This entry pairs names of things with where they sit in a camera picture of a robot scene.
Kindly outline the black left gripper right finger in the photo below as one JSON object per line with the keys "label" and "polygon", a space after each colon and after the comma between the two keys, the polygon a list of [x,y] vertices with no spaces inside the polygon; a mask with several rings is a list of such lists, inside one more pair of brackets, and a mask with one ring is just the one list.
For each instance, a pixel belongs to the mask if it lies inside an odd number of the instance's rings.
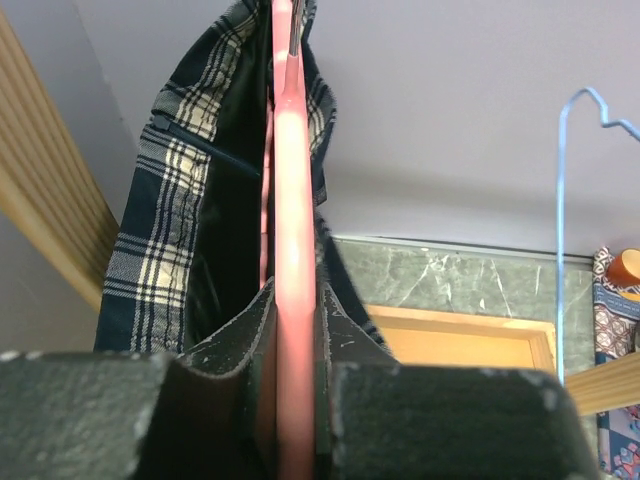
{"label": "black left gripper right finger", "polygon": [[319,479],[596,479],[568,392],[531,369],[403,366],[319,290]]}

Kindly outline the pink hanger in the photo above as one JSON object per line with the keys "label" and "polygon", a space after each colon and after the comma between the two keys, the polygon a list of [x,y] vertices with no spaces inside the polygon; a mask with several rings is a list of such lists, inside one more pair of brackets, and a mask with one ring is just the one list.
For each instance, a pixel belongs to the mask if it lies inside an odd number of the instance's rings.
{"label": "pink hanger", "polygon": [[272,4],[274,263],[280,479],[314,476],[315,254],[301,1]]}

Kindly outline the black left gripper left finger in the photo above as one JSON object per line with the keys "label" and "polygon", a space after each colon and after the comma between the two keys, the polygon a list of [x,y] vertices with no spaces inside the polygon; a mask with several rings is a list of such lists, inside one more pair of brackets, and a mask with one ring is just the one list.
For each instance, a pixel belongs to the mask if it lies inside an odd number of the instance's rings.
{"label": "black left gripper left finger", "polygon": [[1,355],[5,479],[271,479],[275,463],[272,283],[182,355]]}

